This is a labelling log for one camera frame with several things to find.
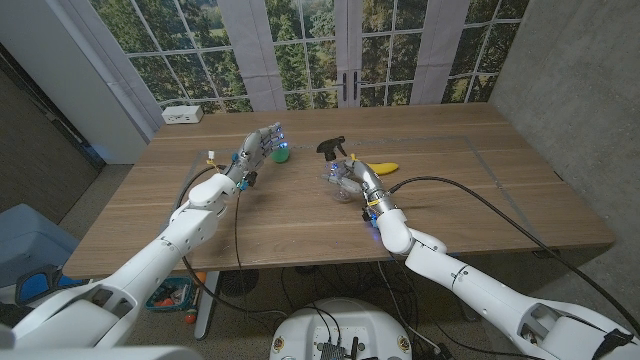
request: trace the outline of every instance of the yellow banana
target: yellow banana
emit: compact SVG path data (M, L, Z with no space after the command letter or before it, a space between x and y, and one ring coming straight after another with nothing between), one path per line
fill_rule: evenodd
M352 160L358 160L358 159L356 159L356 154L351 154L351 159ZM392 173L392 172L396 171L396 169L398 169L398 164L396 164L396 163L381 163L381 164L369 164L369 163L367 163L367 165L369 165L371 170L375 171L376 174L378 174L378 175L389 174L389 173Z

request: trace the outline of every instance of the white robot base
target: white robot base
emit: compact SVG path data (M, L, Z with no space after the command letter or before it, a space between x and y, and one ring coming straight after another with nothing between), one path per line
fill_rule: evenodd
M271 360L344 358L357 352L358 359L411 359L411 343L404 328L381 309L350 298L330 298L315 302L327 314L302 308L280 324L271 343Z

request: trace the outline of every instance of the orange object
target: orange object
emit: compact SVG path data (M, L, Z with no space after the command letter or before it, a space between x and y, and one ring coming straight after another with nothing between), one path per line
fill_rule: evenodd
M203 284L207 280L207 273L204 271L198 271L196 273L196 276L198 277L198 280L200 280Z
M171 306L171 305L175 305L173 300L171 300L171 298L166 298L160 303L160 306Z
M187 324L193 324L196 322L196 315L195 314L187 314L187 316L184 317L184 322L186 322Z

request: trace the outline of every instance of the small white device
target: small white device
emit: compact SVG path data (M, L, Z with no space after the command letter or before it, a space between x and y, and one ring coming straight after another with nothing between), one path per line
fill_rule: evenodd
M167 124L197 124L202 115L200 106L169 106L162 112Z

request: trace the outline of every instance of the concrete wall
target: concrete wall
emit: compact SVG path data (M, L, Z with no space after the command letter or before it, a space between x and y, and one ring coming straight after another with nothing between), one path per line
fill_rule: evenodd
M582 264L580 268L636 318L640 317L638 19L636 0L531 0L489 101L616 233L617 242L610 249L564 254ZM598 309L629 327L595 290L551 260L522 254L477 261L516 289Z

